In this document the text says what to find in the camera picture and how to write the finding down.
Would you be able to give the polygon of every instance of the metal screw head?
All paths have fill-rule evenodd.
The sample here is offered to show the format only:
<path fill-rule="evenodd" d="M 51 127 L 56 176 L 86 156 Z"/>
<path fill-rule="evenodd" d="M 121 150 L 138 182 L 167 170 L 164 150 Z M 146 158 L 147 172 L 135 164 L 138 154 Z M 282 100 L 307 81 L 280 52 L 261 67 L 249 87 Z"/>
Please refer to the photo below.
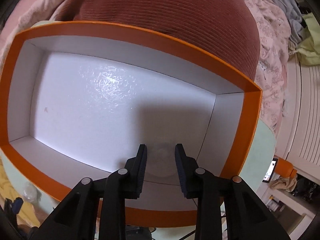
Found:
<path fill-rule="evenodd" d="M 239 176 L 234 176 L 232 178 L 232 180 L 235 182 L 235 183 L 240 183 L 242 181 L 242 179 L 239 177 Z"/>
<path fill-rule="evenodd" d="M 204 174 L 204 173 L 205 173 L 205 169 L 203 169 L 203 168 L 197 168 L 197 169 L 196 169 L 196 173 L 198 173 L 198 174 Z"/>
<path fill-rule="evenodd" d="M 128 170 L 125 169 L 125 168 L 122 168 L 122 169 L 119 169 L 119 170 L 118 170 L 118 173 L 119 173 L 120 175 L 124 175 L 124 174 L 126 174 L 127 172 L 128 172 Z"/>
<path fill-rule="evenodd" d="M 90 181 L 91 181 L 91 179 L 90 179 L 90 178 L 83 178 L 83 179 L 81 179 L 81 183 L 82 183 L 83 185 L 87 185 L 87 184 L 89 184 L 89 183 L 90 183 Z"/>

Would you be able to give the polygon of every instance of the light green cloth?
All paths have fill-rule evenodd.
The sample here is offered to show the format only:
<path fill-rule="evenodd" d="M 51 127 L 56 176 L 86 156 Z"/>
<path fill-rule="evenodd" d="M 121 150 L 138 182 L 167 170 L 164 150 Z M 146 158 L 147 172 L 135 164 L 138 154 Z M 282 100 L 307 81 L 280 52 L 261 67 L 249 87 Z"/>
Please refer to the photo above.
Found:
<path fill-rule="evenodd" d="M 313 13 L 303 16 L 310 36 L 298 46 L 298 57 L 303 65 L 320 64 L 320 25 Z"/>

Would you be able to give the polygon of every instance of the orange object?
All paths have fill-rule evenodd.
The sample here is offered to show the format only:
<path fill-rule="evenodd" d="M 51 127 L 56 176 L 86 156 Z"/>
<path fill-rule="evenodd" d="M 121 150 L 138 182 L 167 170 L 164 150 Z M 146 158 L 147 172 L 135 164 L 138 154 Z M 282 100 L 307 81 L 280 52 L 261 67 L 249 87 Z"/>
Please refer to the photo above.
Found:
<path fill-rule="evenodd" d="M 106 22 L 63 22 L 34 27 L 16 35 L 4 63 L 0 82 L 0 148 L 12 164 L 34 185 L 61 201 L 70 188 L 50 178 L 26 161 L 9 143 L 8 98 L 13 70 L 23 43 L 32 38 L 75 35 L 126 41 L 180 57 L 216 73 L 244 91 L 243 107 L 235 138 L 221 177 L 238 175 L 249 152 L 261 105 L 261 89 L 237 69 L 177 38 L 135 26 Z M 126 207 L 126 223 L 145 227 L 182 227 L 196 224 L 196 211 L 159 211 Z"/>
<path fill-rule="evenodd" d="M 297 174 L 297 170 L 294 169 L 292 163 L 278 157 L 275 173 L 279 174 L 283 178 L 293 178 Z"/>

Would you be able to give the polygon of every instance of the ribbed fabric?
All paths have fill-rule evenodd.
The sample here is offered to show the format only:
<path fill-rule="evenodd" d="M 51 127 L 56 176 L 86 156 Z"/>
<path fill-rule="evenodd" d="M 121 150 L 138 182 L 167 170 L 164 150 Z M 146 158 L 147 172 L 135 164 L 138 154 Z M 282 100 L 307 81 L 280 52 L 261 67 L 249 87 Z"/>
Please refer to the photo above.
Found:
<path fill-rule="evenodd" d="M 165 33 L 255 77 L 259 33 L 243 0 L 68 0 L 56 19 L 116 22 Z"/>

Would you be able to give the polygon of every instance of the bed sheet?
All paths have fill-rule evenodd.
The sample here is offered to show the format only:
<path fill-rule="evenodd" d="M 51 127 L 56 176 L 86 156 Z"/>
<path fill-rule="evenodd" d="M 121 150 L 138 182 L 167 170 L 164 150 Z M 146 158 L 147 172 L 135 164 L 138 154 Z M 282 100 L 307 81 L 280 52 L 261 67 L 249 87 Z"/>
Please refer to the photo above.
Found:
<path fill-rule="evenodd" d="M 0 33 L 0 73 L 13 38 L 33 24 L 49 20 L 65 0 L 20 0 Z"/>
<path fill-rule="evenodd" d="M 282 117 L 291 29 L 284 12 L 271 0 L 244 2 L 257 23 L 260 36 L 255 76 L 255 83 L 263 90 L 260 118 L 276 133 Z"/>

